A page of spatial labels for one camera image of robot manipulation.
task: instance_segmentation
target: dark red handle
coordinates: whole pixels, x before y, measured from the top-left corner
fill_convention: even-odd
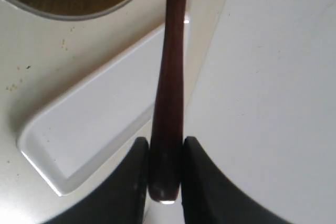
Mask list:
[[[183,145],[183,30],[186,0],[166,0],[161,71],[149,158],[149,194],[174,201],[181,182]]]

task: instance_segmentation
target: white countertop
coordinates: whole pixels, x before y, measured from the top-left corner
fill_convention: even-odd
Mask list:
[[[191,34],[185,68],[186,104],[224,1],[188,0]],[[1,223],[49,219],[90,193],[119,163],[132,141],[78,190],[58,197],[17,150],[17,133],[38,108],[161,24],[164,6],[165,0],[134,0],[106,17],[64,23],[0,1]],[[148,137],[150,123],[138,134]]]

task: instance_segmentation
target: white tray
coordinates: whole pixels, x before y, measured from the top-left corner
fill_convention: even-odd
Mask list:
[[[78,188],[150,120],[163,36],[164,26],[152,31],[24,127],[18,149],[59,196]]]

